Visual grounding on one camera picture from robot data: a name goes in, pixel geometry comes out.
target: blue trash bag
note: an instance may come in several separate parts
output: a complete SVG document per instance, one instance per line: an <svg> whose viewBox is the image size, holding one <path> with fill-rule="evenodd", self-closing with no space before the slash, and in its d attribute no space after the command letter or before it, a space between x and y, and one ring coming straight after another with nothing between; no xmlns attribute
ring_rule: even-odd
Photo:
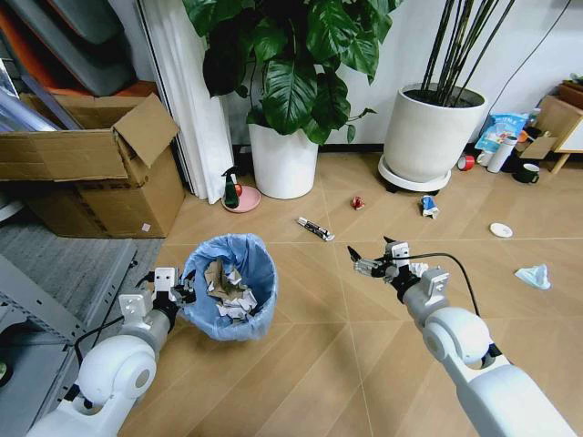
<svg viewBox="0 0 583 437"><path fill-rule="evenodd" d="M215 305L218 300L207 294L204 272L209 264L221 258L226 270L235 266L242 283L253 291L257 312L247 321L233 325L229 316L221 317ZM277 270L263 241L253 234L227 234L201 243L184 266L182 278L196 270L194 290L197 299L184 307L184 316L214 340L258 340L270 328L277 301Z"/></svg>

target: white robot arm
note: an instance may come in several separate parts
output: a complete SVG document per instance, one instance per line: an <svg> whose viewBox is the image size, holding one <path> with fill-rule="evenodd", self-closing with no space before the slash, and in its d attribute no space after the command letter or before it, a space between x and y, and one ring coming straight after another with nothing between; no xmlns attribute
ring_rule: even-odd
<svg viewBox="0 0 583 437"><path fill-rule="evenodd" d="M445 296L449 273L434 268L417 278L409 270L409 259L417 258L409 255L409 245L385 240L385 253L379 259L362 259L349 247L354 269L396 288L398 299L423 333L425 346L454 382L457 398L478 433L575 436L545 393L494 344L486 323L468 310L449 306ZM468 366L480 361L480 369Z"/></svg>
<svg viewBox="0 0 583 437"><path fill-rule="evenodd" d="M156 374L159 351L179 307L196 299L192 280L179 284L178 269L156 269L154 293L121 294L119 335L101 341L83 359L77 381L59 406L28 437L115 437Z"/></svg>
<svg viewBox="0 0 583 437"><path fill-rule="evenodd" d="M575 436L537 384L494 344L485 322L449 306L445 296L449 273L434 268L417 278L409 270L408 244L386 241L379 259L363 259L349 248L354 269L395 287L427 349L454 382L460 404L479 434ZM89 352L79 371L78 389L31 428L28 437L117 435L154 379L159 351L179 306L195 299L191 283L186 288L176 285L175 269L157 269L155 277L154 295L142 290L119 296L124 315L120 335ZM480 361L480 369L468 366Z"/></svg>

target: green spray bottle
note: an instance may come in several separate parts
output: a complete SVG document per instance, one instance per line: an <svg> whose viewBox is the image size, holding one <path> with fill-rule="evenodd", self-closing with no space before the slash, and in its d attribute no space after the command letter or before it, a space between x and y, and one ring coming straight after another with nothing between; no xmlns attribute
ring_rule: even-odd
<svg viewBox="0 0 583 437"><path fill-rule="evenodd" d="M233 181L232 175L237 176L238 168L233 166L225 171L222 176L225 177L225 206L227 208L235 209L239 206L239 196L237 196L237 190L235 189L235 182Z"/></svg>

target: plastic bag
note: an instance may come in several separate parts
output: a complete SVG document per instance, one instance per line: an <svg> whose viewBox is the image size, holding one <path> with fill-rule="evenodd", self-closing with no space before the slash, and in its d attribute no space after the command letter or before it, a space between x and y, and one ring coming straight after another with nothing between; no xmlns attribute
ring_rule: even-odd
<svg viewBox="0 0 583 437"><path fill-rule="evenodd" d="M540 290L550 289L547 264L542 264L540 266L535 266L531 268L519 269L517 270L515 275L532 287L535 287Z"/></svg>
<svg viewBox="0 0 583 437"><path fill-rule="evenodd" d="M496 152L506 137L520 135L528 121L528 114L492 114L476 148Z"/></svg>
<svg viewBox="0 0 583 437"><path fill-rule="evenodd" d="M207 294L204 271L217 258L227 269L234 265L242 282L253 290L257 312L249 320L232 324L228 316L221 317L216 300ZM184 266L182 278L196 270L194 290L196 301L184 307L187 320L214 340L258 340L271 325L277 301L278 279L273 259L263 241L253 234L227 234L201 243Z"/></svg>

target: white curtain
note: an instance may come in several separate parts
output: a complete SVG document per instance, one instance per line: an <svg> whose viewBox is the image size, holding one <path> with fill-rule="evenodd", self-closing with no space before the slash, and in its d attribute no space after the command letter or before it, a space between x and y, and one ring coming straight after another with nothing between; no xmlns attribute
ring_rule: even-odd
<svg viewBox="0 0 583 437"><path fill-rule="evenodd" d="M219 200L220 175L233 165L230 134L220 99L210 98L202 76L204 42L182 0L138 0L161 92L180 126L182 165L194 194Z"/></svg>

